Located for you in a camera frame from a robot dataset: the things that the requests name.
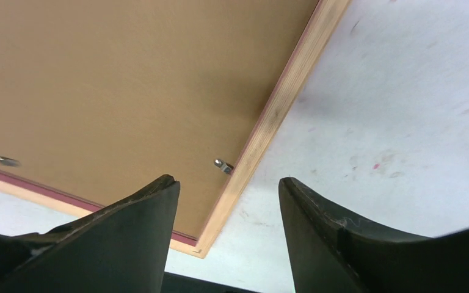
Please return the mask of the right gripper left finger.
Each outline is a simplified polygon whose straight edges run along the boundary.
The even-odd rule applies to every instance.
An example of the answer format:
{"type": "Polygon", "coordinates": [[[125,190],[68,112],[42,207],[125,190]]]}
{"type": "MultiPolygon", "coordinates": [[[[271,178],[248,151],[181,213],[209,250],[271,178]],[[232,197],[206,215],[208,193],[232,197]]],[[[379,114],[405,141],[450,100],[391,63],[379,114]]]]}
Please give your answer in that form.
{"type": "Polygon", "coordinates": [[[0,234],[0,292],[159,292],[179,195],[162,175],[47,233],[0,234]]]}

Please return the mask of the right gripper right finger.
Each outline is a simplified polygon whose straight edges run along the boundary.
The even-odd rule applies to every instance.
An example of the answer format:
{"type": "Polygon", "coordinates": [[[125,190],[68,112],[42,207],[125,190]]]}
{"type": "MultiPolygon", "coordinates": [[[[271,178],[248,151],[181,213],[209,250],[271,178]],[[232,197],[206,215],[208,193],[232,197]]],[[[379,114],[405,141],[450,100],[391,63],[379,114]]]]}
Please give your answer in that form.
{"type": "Polygon", "coordinates": [[[469,228],[436,238],[400,231],[292,177],[278,195],[297,292],[469,292],[469,228]]]}

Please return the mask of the brown cardboard backing board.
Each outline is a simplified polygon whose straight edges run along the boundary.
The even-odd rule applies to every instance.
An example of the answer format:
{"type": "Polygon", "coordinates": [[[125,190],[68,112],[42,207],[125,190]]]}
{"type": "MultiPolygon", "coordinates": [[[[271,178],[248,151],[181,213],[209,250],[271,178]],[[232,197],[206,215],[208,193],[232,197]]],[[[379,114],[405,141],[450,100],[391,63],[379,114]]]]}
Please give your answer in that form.
{"type": "Polygon", "coordinates": [[[107,206],[163,174],[199,237],[316,1],[0,1],[0,170],[107,206]]]}

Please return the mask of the pink wooden picture frame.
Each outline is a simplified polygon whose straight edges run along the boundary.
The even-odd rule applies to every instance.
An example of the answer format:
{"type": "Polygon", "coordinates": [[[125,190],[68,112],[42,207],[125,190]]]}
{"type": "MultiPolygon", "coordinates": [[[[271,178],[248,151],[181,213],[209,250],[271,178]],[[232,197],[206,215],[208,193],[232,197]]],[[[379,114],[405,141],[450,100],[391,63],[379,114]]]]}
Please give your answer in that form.
{"type": "MultiPolygon", "coordinates": [[[[201,259],[206,257],[349,5],[350,1],[318,1],[200,237],[194,239],[173,231],[170,249],[201,259]]],[[[102,208],[1,171],[0,192],[76,217],[87,216],[102,208]]]]}

